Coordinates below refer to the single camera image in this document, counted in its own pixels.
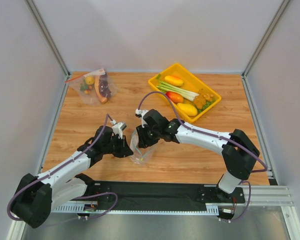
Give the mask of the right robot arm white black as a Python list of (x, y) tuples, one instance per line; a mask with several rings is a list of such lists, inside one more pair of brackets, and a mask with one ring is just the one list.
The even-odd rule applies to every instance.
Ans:
[(138, 147), (141, 149), (164, 140), (198, 146), (222, 156), (226, 171), (217, 187), (227, 194), (231, 194), (242, 181), (249, 178), (260, 156), (257, 147), (239, 129), (233, 132), (208, 130), (178, 118), (168, 120), (155, 109), (137, 109), (135, 115), (141, 118), (141, 125), (136, 127)]

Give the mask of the blue zip top bag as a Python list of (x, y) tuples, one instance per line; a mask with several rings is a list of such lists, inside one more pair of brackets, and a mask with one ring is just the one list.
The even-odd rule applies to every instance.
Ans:
[(133, 155), (130, 156), (132, 162), (139, 165), (145, 165), (152, 158), (157, 148), (157, 144), (147, 148), (139, 148), (139, 136), (135, 130), (131, 135), (129, 147), (133, 151)]

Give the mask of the fake fried chicken pieces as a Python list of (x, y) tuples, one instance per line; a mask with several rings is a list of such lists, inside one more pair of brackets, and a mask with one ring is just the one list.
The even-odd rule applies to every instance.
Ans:
[(193, 103), (198, 110), (202, 110), (203, 105), (206, 104), (206, 100), (210, 101), (211, 98), (214, 98), (214, 95), (206, 92), (204, 89), (200, 89), (198, 94), (199, 95), (194, 98)]

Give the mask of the fake red mango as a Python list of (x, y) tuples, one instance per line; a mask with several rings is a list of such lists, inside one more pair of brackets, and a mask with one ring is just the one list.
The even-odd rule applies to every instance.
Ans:
[(179, 93), (173, 91), (167, 91), (165, 95), (175, 104), (184, 102), (184, 97)]

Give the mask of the fake green lettuce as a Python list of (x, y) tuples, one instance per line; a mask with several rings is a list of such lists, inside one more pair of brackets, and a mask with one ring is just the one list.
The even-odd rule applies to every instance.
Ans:
[(215, 102), (215, 98), (211, 98), (211, 100), (206, 100), (205, 105), (203, 105), (202, 110), (204, 111), (207, 109), (209, 106), (211, 106)]

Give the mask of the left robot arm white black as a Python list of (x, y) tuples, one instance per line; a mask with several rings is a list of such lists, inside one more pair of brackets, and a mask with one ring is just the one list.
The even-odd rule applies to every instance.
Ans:
[(125, 158), (133, 154), (123, 134), (125, 128), (124, 122), (112, 127), (101, 126), (95, 136), (62, 163), (38, 175), (28, 173), (23, 176), (8, 203), (9, 217), (35, 229), (47, 220), (51, 211), (66, 202), (91, 198), (93, 180), (83, 171), (101, 161), (105, 155)]

